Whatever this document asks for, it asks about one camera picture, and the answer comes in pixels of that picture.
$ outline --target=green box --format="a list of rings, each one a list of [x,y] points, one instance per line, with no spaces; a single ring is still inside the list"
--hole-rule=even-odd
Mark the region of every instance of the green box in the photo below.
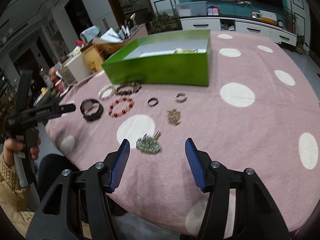
[[[194,50],[173,54],[177,48]],[[113,84],[209,86],[212,61],[210,30],[174,31],[138,38],[117,51],[102,67]]]

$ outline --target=tv stand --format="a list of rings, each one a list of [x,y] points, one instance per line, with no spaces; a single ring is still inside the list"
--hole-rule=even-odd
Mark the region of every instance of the tv stand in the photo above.
[[[296,46],[297,35],[280,28],[276,24],[259,19],[238,15],[205,15],[180,18],[183,30],[209,29],[221,31],[221,22],[224,20],[235,22],[235,32],[269,38],[278,44],[286,43],[294,47]]]

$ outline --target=watch face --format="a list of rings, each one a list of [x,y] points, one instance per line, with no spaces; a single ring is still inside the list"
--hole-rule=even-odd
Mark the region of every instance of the watch face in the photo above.
[[[93,103],[91,100],[88,100],[88,101],[85,101],[83,104],[82,104],[82,109],[84,111],[90,111],[93,107]]]

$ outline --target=person's finger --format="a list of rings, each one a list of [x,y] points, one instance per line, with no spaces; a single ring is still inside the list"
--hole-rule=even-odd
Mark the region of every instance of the person's finger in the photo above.
[[[9,138],[4,142],[4,151],[22,151],[23,143],[17,139]]]
[[[37,138],[36,143],[37,143],[37,145],[41,144],[41,138],[40,137]]]
[[[31,155],[32,159],[36,161],[39,158],[39,155]]]
[[[40,152],[39,146],[34,146],[30,148],[31,155],[38,155]]]

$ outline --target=pink tablecloth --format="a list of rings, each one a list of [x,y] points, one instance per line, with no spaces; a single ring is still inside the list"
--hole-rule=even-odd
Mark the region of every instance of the pink tablecloth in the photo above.
[[[80,104],[98,98],[110,82],[104,73],[81,82],[62,103],[74,101],[75,113],[49,121],[53,143],[84,170],[118,149],[128,138],[131,153],[119,188],[111,197],[129,212],[156,225],[196,235],[208,195],[196,187],[184,152],[191,137],[227,168],[254,168],[278,205],[290,231],[302,226],[320,197],[318,100],[307,79],[277,44],[239,33],[212,32],[210,86],[143,85],[132,95],[133,109],[121,118],[108,116],[117,99],[103,101],[98,121],[82,118]],[[178,92],[185,103],[174,101]],[[159,104],[148,107],[157,97]],[[172,126],[166,112],[181,111]],[[135,149],[145,133],[162,133],[162,152],[146,155]],[[233,229],[235,193],[230,193],[225,236]]]

